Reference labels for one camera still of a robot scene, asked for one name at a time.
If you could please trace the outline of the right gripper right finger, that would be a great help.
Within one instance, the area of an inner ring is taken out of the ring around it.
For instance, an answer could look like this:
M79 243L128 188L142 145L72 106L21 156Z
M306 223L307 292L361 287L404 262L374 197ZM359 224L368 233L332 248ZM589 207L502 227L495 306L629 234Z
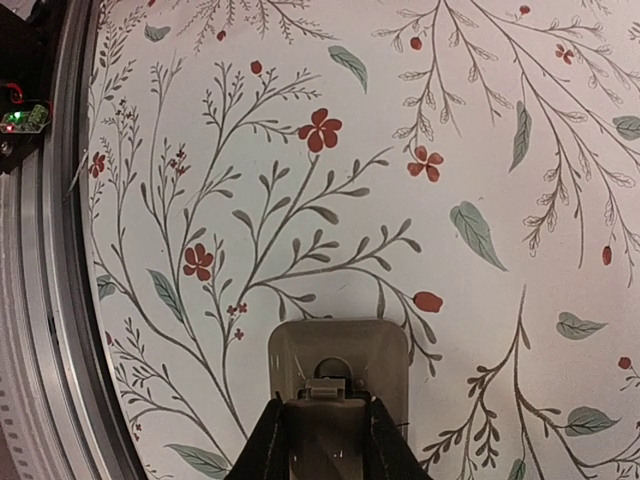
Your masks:
M369 404L368 478L431 480L380 398Z

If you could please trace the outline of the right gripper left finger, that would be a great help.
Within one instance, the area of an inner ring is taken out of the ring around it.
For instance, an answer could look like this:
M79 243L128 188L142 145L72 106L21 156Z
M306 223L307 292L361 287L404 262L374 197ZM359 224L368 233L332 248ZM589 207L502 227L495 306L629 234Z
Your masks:
M270 399L225 480L285 480L290 478L284 403Z

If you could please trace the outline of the remote battery cover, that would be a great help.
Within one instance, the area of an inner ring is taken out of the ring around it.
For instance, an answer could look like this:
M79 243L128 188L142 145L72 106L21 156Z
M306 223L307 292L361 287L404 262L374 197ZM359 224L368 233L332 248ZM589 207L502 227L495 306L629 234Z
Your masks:
M366 413L367 401L354 394L350 380L307 380L284 404L290 477L362 479Z

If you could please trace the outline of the white remote control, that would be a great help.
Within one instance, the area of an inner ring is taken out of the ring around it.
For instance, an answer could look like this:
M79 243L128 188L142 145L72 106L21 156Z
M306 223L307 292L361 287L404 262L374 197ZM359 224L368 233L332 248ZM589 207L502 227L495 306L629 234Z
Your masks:
M380 319L286 322L268 341L270 391L284 403L292 479L361 479L367 405L408 430L409 345Z

